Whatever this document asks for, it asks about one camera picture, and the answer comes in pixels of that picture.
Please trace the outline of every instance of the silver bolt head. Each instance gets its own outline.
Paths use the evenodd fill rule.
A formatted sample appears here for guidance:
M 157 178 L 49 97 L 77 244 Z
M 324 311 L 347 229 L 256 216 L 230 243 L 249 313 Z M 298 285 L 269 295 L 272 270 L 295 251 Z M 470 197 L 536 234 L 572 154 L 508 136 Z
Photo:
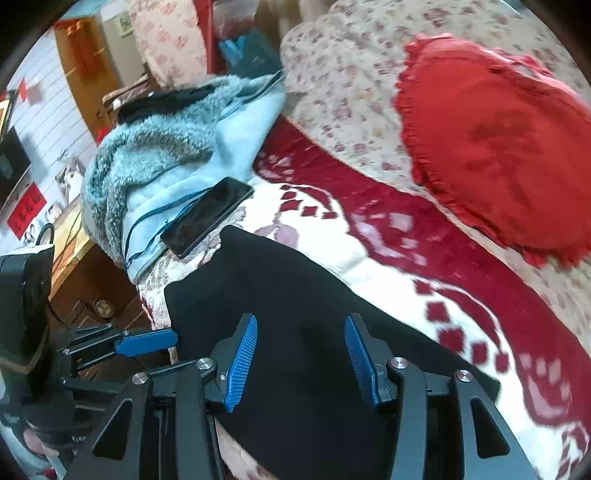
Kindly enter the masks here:
M 460 382 L 469 382 L 474 376 L 468 370 L 458 370 L 456 377 Z
M 404 370 L 408 366 L 408 361 L 401 356 L 395 356 L 390 360 L 390 365 L 397 370 Z
M 141 385 L 146 383 L 148 380 L 148 374 L 146 372 L 138 372 L 133 377 L 131 377 L 131 381 L 134 385 Z
M 197 368 L 199 370 L 209 370 L 211 367 L 213 367 L 213 360 L 211 358 L 205 357 L 197 360 Z

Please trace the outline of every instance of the red heart-shaped pillow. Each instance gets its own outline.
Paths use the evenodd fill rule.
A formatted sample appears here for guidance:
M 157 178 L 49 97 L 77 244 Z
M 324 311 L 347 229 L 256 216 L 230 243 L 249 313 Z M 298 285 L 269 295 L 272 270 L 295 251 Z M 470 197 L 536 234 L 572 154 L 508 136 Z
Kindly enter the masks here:
M 591 111 L 529 56 L 450 35 L 407 45 L 394 100 L 413 176 L 465 224 L 540 265 L 591 249 Z

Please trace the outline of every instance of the black cloth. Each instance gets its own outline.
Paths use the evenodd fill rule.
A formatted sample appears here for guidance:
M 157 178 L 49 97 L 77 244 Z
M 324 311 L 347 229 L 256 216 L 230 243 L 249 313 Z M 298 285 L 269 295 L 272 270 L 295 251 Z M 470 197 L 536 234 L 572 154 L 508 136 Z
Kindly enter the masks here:
M 234 226 L 221 240 L 207 264 L 164 290 L 178 354 L 209 356 L 244 312 L 256 316 L 258 344 L 242 401 L 219 420 L 281 480 L 385 478 L 392 429 L 361 399 L 343 337 L 351 312 L 395 356 L 440 375 L 468 369 L 496 398 L 496 381 L 303 254 Z
M 145 120 L 157 113 L 176 113 L 183 108 L 203 100 L 212 93 L 215 87 L 205 86 L 175 90 L 173 92 L 154 92 L 150 96 L 138 97 L 124 103 L 117 113 L 117 123 L 131 124 L 139 120 Z

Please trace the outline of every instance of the smartphone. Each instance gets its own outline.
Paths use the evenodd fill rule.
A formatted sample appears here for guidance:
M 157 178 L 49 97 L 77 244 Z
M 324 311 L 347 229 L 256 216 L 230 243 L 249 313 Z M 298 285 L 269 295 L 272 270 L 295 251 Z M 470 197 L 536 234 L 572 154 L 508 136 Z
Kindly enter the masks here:
M 248 197 L 251 186 L 230 177 L 218 182 L 182 216 L 174 219 L 160 239 L 179 258 L 185 258 L 209 232 Z

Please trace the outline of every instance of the black monitor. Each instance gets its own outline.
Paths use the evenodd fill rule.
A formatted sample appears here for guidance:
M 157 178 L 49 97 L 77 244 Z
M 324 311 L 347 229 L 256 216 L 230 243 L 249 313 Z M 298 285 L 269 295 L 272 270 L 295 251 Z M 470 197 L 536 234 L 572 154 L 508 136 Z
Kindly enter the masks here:
M 31 161 L 12 127 L 0 141 L 0 211 L 31 168 Z

